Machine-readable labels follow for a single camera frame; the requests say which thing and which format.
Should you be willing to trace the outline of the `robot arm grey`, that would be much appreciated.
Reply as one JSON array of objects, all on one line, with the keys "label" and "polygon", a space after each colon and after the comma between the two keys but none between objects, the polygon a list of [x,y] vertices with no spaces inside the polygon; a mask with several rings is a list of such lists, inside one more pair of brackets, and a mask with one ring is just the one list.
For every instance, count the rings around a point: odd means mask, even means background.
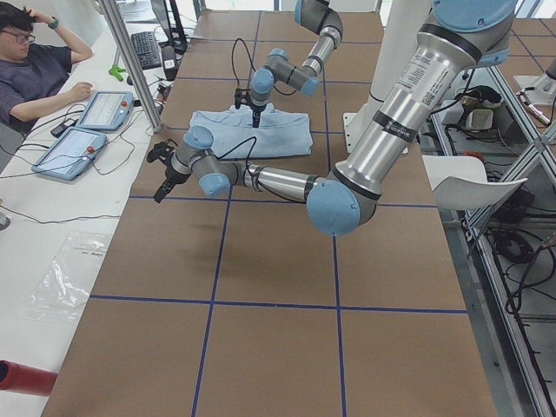
[{"label": "robot arm grey", "polygon": [[232,109],[196,112],[180,144],[157,144],[148,161],[161,161],[166,178],[155,200],[194,176],[206,196],[225,194],[235,185],[268,191],[305,204],[310,221],[324,234],[352,232],[374,215],[384,178],[455,77],[505,61],[514,10],[513,1],[432,2],[385,101],[366,116],[349,156],[319,177],[252,163],[253,157],[305,155],[311,148],[307,116],[274,109],[271,92],[281,82],[313,95],[343,27],[328,2],[300,1],[295,21],[318,36],[303,65],[293,65],[283,50],[272,50],[250,87],[235,92]]},{"label": "robot arm grey", "polygon": [[272,49],[262,66],[251,79],[245,104],[252,111],[252,126],[261,125],[263,111],[277,83],[283,83],[304,96],[312,96],[320,84],[325,62],[343,38],[343,24],[339,14],[328,1],[299,1],[294,10],[295,21],[318,36],[303,61],[293,61],[286,50]]}]

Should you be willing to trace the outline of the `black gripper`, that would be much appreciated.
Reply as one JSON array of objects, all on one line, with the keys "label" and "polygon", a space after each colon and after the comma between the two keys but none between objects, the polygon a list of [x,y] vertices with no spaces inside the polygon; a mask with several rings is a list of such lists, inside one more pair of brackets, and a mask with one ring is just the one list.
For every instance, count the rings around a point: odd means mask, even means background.
[{"label": "black gripper", "polygon": [[189,168],[179,169],[169,165],[165,169],[166,179],[153,195],[156,203],[161,203],[176,185],[184,184],[189,179]]},{"label": "black gripper", "polygon": [[266,105],[256,105],[251,103],[249,105],[250,109],[252,110],[252,122],[253,122],[253,127],[254,128],[259,128],[260,127],[260,121],[261,121],[261,113],[266,109]]}]

